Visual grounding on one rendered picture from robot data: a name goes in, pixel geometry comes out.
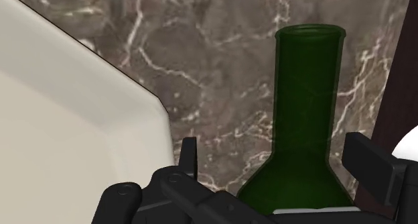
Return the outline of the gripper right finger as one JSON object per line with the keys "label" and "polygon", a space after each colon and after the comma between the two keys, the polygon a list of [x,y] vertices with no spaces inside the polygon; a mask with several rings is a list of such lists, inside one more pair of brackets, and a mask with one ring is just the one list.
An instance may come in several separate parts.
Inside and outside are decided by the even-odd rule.
{"label": "gripper right finger", "polygon": [[418,224],[418,162],[396,158],[360,132],[345,136],[342,164],[396,224]]}

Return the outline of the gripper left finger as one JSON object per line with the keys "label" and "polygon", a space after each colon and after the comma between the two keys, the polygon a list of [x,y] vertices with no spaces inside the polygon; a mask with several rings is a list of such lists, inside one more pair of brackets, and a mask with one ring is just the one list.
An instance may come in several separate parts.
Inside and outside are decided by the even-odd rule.
{"label": "gripper left finger", "polygon": [[197,174],[197,141],[185,137],[179,164],[156,170],[146,188],[134,182],[106,188],[92,224],[275,224],[229,192],[212,192]]}

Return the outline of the white round object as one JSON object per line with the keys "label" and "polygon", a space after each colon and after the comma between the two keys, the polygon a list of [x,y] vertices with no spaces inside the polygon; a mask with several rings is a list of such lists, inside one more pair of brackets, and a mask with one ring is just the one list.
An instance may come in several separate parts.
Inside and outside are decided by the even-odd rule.
{"label": "white round object", "polygon": [[400,140],[392,155],[399,159],[418,162],[418,125]]}

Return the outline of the dark brown wooden panel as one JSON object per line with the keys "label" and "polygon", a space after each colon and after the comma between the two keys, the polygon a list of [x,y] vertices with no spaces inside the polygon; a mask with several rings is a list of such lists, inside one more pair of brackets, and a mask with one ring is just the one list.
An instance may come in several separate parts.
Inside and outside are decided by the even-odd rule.
{"label": "dark brown wooden panel", "polygon": [[[400,140],[418,125],[418,0],[409,0],[372,137],[392,155]],[[355,197],[360,210],[380,221],[394,221],[396,210],[380,205],[361,187]]]}

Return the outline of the dark green glass bottle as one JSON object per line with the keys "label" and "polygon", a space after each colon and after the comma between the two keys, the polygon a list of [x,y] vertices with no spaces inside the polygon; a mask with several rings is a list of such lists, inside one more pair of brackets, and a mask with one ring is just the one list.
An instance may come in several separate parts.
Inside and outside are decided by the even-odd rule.
{"label": "dark green glass bottle", "polygon": [[330,24],[275,34],[272,152],[237,194],[262,214],[352,206],[329,165],[345,36]]}

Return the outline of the large white bathroom fixture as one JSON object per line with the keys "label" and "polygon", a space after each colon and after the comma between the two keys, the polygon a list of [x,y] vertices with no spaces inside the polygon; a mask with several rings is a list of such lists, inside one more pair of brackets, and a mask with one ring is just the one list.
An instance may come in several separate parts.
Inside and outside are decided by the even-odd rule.
{"label": "large white bathroom fixture", "polygon": [[160,100],[19,0],[0,0],[0,224],[91,224],[102,192],[174,163]]}

